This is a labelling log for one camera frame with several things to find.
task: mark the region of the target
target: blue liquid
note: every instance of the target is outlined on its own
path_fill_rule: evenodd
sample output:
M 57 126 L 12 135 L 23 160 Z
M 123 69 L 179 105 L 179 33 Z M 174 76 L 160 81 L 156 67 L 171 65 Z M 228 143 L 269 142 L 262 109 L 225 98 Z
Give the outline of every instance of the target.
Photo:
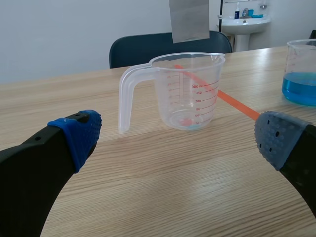
M 289 73 L 284 76 L 282 92 L 293 102 L 316 105 L 316 73 Z

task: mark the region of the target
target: sink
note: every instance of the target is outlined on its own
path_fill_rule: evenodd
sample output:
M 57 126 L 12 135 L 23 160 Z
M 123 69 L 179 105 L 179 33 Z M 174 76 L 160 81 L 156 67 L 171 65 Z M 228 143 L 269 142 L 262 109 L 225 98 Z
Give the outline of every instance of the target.
M 226 17 L 222 20 L 222 32 L 235 35 L 236 52 L 246 51 L 249 49 L 250 35 L 265 31 L 270 22 L 269 16 L 245 19 Z

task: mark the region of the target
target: wood grain surface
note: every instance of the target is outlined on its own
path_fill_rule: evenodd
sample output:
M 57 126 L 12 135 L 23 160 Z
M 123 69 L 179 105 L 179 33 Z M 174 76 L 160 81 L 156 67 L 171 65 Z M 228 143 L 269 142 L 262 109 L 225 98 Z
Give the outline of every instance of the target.
M 226 55 L 220 88 L 259 112 L 316 123 L 316 108 L 281 93 L 286 48 Z M 100 140 L 66 184 L 43 237 L 313 237 L 316 220 L 259 154 L 254 121 L 222 100 L 203 130 L 159 118 L 152 81 L 134 93 L 130 130 L 118 133 L 119 79 L 126 68 L 0 86 L 0 149 L 47 122 L 93 109 Z

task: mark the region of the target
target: plastic measuring jug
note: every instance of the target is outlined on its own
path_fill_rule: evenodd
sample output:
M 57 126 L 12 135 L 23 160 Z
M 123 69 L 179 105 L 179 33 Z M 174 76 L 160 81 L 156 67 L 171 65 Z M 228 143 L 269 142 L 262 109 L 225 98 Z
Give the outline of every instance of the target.
M 180 130 L 205 127 L 214 116 L 224 63 L 221 53 L 176 53 L 129 68 L 119 83 L 119 130 L 129 130 L 134 87 L 151 79 L 166 125 Z
M 290 41 L 287 45 L 282 92 L 291 101 L 316 105 L 316 39 Z

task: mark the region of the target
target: white wall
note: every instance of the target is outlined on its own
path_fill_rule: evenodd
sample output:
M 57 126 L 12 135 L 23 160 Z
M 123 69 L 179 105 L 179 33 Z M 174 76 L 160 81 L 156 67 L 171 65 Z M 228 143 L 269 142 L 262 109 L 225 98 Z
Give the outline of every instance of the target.
M 273 22 L 252 36 L 251 49 L 308 38 L 316 29 L 316 0 L 270 1 Z M 211 30 L 217 30 L 219 7 L 210 0 Z M 235 8 L 224 4 L 224 15 Z M 168 0 L 8 0 L 0 9 L 0 82 L 106 69 L 116 39 L 171 31 Z

